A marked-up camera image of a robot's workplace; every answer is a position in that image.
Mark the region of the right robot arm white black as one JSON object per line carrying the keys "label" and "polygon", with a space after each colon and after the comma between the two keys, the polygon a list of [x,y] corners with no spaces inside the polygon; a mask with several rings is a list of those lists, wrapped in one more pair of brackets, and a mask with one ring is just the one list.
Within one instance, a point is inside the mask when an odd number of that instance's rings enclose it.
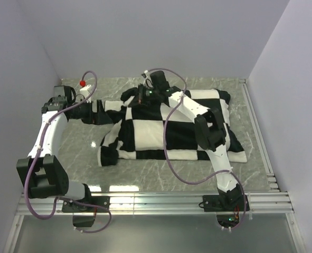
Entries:
{"label": "right robot arm white black", "polygon": [[222,112],[217,108],[202,106],[186,95],[186,89],[170,86],[166,79],[166,69],[145,70],[143,84],[139,85],[139,99],[157,100],[170,109],[168,116],[176,111],[186,116],[193,124],[195,139],[200,148],[208,155],[214,172],[195,182],[201,184],[216,177],[219,203],[222,209],[230,211],[241,202],[247,203],[244,188],[233,173],[226,148],[226,127]]}

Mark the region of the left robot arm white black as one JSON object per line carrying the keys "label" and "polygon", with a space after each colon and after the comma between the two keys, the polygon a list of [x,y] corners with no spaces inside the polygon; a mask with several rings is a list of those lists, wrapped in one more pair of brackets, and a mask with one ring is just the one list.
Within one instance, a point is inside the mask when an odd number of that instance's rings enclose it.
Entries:
{"label": "left robot arm white black", "polygon": [[16,164],[18,175],[29,199],[65,197],[74,200],[81,212],[89,211],[93,198],[89,187],[84,183],[71,181],[58,160],[58,151],[62,133],[70,119],[81,120],[85,124],[99,125],[103,122],[100,112],[102,104],[97,101],[97,112],[92,110],[95,87],[82,82],[80,95],[83,99],[77,103],[74,88],[55,86],[54,96],[41,108],[42,124],[34,147],[27,158],[19,159]]}

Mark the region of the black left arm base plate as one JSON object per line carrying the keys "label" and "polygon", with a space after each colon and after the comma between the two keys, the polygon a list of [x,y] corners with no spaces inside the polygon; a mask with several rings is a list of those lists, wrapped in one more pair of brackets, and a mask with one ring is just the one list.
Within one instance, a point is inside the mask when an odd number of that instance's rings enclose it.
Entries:
{"label": "black left arm base plate", "polygon": [[89,201],[64,201],[62,213],[72,214],[72,223],[76,228],[90,228],[97,214],[107,213],[110,206],[109,196],[94,196]]}

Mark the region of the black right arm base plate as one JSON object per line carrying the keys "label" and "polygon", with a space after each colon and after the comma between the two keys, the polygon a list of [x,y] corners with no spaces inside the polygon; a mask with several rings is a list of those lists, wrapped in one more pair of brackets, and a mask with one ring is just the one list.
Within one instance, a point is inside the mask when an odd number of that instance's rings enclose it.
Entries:
{"label": "black right arm base plate", "polygon": [[240,197],[234,202],[226,201],[221,195],[204,195],[202,202],[198,204],[204,212],[216,212],[216,219],[221,229],[231,231],[241,223],[240,213],[250,211],[248,198]]}

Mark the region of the black white checkered pillowcase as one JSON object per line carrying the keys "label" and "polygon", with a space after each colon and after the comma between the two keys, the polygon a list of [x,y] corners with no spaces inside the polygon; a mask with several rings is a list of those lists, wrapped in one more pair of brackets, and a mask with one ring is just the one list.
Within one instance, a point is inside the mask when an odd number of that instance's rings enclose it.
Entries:
{"label": "black white checkered pillowcase", "polygon": [[[228,158],[231,162],[246,163],[245,150],[230,129],[230,94],[218,89],[188,90],[186,94],[202,106],[222,111]],[[104,101],[103,109],[113,126],[98,149],[101,167],[114,166],[119,159],[209,159],[196,143],[194,124],[178,111],[168,116],[171,109],[165,104],[129,108],[123,101]]]}

